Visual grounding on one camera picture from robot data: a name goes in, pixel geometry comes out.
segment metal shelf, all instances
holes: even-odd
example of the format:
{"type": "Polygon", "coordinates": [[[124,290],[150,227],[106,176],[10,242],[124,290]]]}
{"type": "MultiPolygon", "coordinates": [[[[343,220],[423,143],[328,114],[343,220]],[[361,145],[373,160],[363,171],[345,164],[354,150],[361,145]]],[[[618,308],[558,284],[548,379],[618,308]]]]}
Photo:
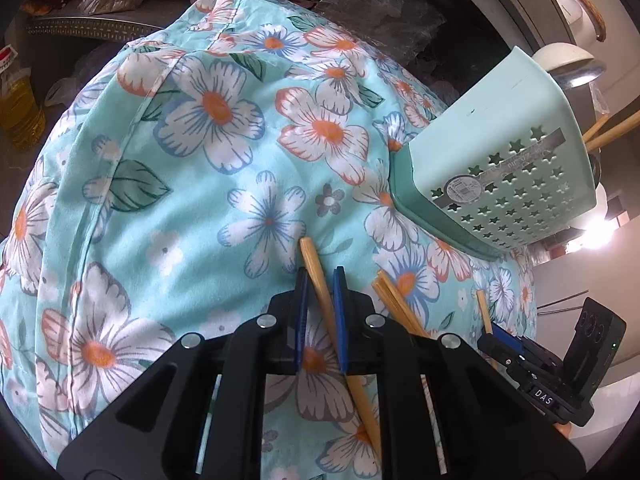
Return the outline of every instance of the metal shelf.
{"type": "Polygon", "coordinates": [[[189,0],[143,0],[135,10],[86,16],[78,10],[80,0],[46,16],[31,18],[29,34],[55,34],[107,41],[132,41],[171,25],[189,7],[189,0]]]}

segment light blue fabric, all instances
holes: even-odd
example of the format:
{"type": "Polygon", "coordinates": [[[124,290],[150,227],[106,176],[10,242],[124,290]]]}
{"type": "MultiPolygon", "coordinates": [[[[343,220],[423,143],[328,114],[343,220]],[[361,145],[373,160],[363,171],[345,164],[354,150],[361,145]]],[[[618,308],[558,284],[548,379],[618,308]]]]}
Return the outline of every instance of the light blue fabric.
{"type": "MultiPolygon", "coordinates": [[[[444,108],[283,0],[199,0],[129,43],[55,126],[2,244],[0,386],[34,444],[55,464],[177,337],[232,332],[292,289],[305,234],[380,312],[385,269],[432,335],[475,345],[481,288],[533,338],[525,253],[470,258],[390,201],[389,151],[444,108]]],[[[379,475],[315,306],[303,370],[269,378],[265,411],[264,478],[379,475]]]]}

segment green leaf print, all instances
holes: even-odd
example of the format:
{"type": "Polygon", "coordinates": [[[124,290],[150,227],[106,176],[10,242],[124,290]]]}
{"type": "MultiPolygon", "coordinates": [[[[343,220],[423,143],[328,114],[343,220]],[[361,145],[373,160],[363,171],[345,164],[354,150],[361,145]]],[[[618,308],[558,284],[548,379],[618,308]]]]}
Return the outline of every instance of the green leaf print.
{"type": "Polygon", "coordinates": [[[259,81],[263,80],[267,66],[261,59],[258,59],[253,54],[229,54],[229,56],[238,63],[238,65],[255,75],[259,81]]]}
{"type": "Polygon", "coordinates": [[[375,93],[373,90],[366,86],[362,86],[361,84],[358,84],[358,90],[360,91],[362,102],[370,108],[377,107],[385,100],[382,95],[375,93]]]}
{"type": "Polygon", "coordinates": [[[446,330],[447,328],[449,328],[449,326],[451,325],[451,322],[453,321],[453,316],[454,316],[455,312],[449,312],[445,318],[442,320],[442,323],[440,324],[440,326],[438,327],[438,331],[440,330],[446,330]]]}
{"type": "Polygon", "coordinates": [[[113,209],[128,213],[155,204],[172,190],[142,162],[121,160],[113,174],[110,191],[113,209]]]}
{"type": "Polygon", "coordinates": [[[308,18],[302,18],[301,16],[289,16],[287,18],[297,30],[302,32],[309,32],[312,28],[316,27],[316,24],[308,18]]]}
{"type": "Polygon", "coordinates": [[[171,100],[174,94],[179,94],[179,90],[162,90],[154,95],[146,108],[145,113],[140,117],[141,121],[157,121],[162,114],[162,108],[171,100]]]}

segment wooden chopstick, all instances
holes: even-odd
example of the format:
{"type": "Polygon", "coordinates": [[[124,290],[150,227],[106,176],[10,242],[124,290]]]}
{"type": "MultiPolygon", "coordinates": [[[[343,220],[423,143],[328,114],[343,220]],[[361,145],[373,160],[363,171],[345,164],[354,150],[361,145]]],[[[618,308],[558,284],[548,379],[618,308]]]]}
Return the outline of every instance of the wooden chopstick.
{"type": "MultiPolygon", "coordinates": [[[[482,316],[482,323],[484,324],[484,331],[487,334],[494,333],[494,329],[491,328],[491,316],[489,316],[489,309],[486,307],[486,298],[484,296],[484,290],[478,290],[476,292],[478,297],[478,305],[480,306],[480,315],[482,316]]],[[[498,363],[491,359],[491,364],[495,370],[498,369],[498,363]]]]}
{"type": "Polygon", "coordinates": [[[404,296],[402,296],[384,270],[378,271],[378,276],[373,280],[371,286],[379,295],[380,300],[385,304],[394,319],[404,326],[407,332],[422,337],[429,337],[429,334],[421,325],[420,321],[418,321],[418,318],[415,317],[414,311],[406,304],[404,296]]]}
{"type": "MultiPolygon", "coordinates": [[[[320,310],[322,317],[326,323],[327,332],[329,333],[329,339],[334,346],[335,351],[338,351],[338,338],[335,327],[335,314],[334,303],[331,300],[329,294],[329,288],[326,286],[324,279],[324,271],[316,252],[316,247],[311,238],[300,238],[300,252],[302,252],[302,259],[305,262],[306,272],[308,272],[311,282],[314,284],[316,290],[316,296],[320,303],[320,310]]],[[[378,424],[376,417],[373,415],[373,407],[369,401],[369,397],[364,391],[364,387],[360,382],[358,376],[347,375],[347,386],[353,397],[353,403],[358,410],[360,420],[362,421],[371,447],[378,457],[378,464],[382,462],[382,444],[380,442],[380,425],[378,424]]]]}

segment cooking oil bottle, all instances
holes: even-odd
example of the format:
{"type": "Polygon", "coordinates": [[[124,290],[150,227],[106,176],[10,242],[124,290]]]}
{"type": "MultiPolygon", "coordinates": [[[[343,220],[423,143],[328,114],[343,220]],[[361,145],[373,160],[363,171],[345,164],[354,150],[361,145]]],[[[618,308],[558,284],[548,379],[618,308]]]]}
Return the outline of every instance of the cooking oil bottle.
{"type": "Polygon", "coordinates": [[[34,146],[44,132],[45,119],[33,97],[29,76],[11,45],[0,50],[0,128],[18,150],[34,146]]]}

